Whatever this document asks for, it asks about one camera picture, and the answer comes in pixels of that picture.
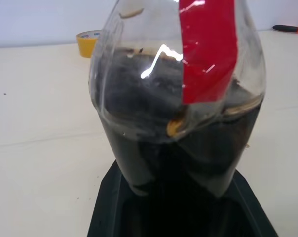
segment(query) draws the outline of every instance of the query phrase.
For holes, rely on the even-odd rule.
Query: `white table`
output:
[[[261,32],[267,95],[238,166],[298,237],[298,35]],[[114,161],[77,46],[0,49],[0,237],[84,237]]]

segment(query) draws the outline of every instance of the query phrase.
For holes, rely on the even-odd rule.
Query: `white wall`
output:
[[[100,29],[115,0],[0,0],[0,47],[75,42]],[[259,30],[298,25],[298,0],[248,0]]]

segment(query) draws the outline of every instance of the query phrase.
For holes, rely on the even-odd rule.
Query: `black plastic base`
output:
[[[197,202],[183,201],[181,195],[150,201],[136,197],[115,162],[102,180],[88,237],[158,236],[278,235],[238,171],[225,196],[205,208]]]

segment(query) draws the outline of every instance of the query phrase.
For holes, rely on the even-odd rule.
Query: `yellow tape roll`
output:
[[[80,55],[85,58],[91,58],[94,45],[98,41],[101,31],[86,31],[77,34],[76,41],[79,45]]]

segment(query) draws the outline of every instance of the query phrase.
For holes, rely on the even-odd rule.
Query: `clear plastic bottle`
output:
[[[245,1],[119,0],[94,50],[89,88],[136,194],[185,179],[219,198],[265,93]]]

